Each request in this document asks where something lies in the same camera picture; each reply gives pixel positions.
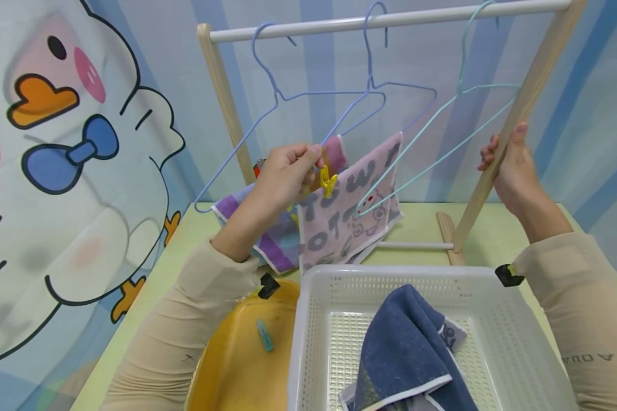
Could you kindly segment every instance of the blue bow tie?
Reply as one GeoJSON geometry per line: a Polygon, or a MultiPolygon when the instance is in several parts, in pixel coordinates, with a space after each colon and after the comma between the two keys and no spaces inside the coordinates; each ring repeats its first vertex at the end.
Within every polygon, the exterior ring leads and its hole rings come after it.
{"type": "Polygon", "coordinates": [[[64,194],[82,175],[91,159],[109,160],[119,152],[119,139],[110,122],[94,114],[85,122],[82,141],[73,147],[63,144],[40,144],[27,150],[21,160],[23,173],[39,190],[47,194],[64,194]]]}

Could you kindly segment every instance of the yellow plastic container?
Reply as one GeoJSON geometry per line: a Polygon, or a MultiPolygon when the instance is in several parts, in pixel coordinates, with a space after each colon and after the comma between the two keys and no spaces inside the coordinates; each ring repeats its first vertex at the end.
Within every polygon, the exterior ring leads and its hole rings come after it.
{"type": "Polygon", "coordinates": [[[210,339],[192,385],[189,411],[285,410],[290,350],[299,285],[277,279],[268,299],[242,300],[210,339]],[[274,349],[265,351],[257,319],[265,322],[274,349]]]}

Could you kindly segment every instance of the white plastic basket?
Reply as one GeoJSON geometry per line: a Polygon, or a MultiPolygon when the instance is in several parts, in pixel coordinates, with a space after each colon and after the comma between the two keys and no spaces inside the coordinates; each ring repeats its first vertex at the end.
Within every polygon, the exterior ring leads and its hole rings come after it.
{"type": "Polygon", "coordinates": [[[468,333],[455,358],[480,410],[578,410],[555,352],[520,291],[489,268],[319,265],[301,281],[288,410],[341,411],[368,325],[386,296],[413,284],[468,333]]]}

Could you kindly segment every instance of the left hand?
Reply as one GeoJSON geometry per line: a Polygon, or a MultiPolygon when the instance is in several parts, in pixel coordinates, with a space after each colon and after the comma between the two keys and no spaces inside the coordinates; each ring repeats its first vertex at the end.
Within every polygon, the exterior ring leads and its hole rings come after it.
{"type": "Polygon", "coordinates": [[[290,204],[308,194],[318,178],[314,166],[324,167],[320,144],[300,143],[274,148],[242,206],[255,208],[253,212],[276,220],[290,204]]]}
{"type": "Polygon", "coordinates": [[[324,167],[322,147],[292,144],[274,148],[256,185],[212,241],[213,247],[234,261],[244,261],[256,240],[290,204],[316,187],[314,166],[324,167]]]}

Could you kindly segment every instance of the tabletop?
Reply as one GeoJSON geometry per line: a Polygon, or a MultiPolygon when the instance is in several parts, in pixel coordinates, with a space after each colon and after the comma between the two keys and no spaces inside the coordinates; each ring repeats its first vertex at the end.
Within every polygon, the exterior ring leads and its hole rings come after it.
{"type": "MultiPolygon", "coordinates": [[[[441,232],[436,219],[439,211],[447,212],[452,220],[459,221],[466,204],[455,203],[403,203],[404,219],[392,229],[388,241],[437,242],[442,241],[441,232]]],[[[565,215],[571,221],[574,229],[580,226],[563,208],[565,215]]],[[[173,284],[180,268],[191,250],[203,239],[212,237],[219,230],[217,219],[212,213],[202,215],[189,207],[184,215],[174,237],[165,251],[162,252],[149,278],[140,291],[135,303],[130,308],[125,319],[114,333],[114,337],[101,356],[91,376],[78,395],[71,410],[97,410],[106,390],[112,380],[115,370],[121,361],[127,346],[135,332],[151,308],[166,293],[173,284]]],[[[508,264],[528,246],[528,239],[515,217],[507,211],[503,204],[485,204],[476,224],[464,246],[466,265],[496,268],[508,264]]],[[[374,265],[448,265],[445,251],[417,251],[397,248],[377,248],[364,264],[374,265]]],[[[299,272],[292,273],[289,278],[299,281],[299,272]]],[[[535,317],[542,326],[548,341],[559,358],[554,336],[548,326],[546,317],[535,299],[526,281],[519,287],[526,303],[533,310],[535,317]]]]}

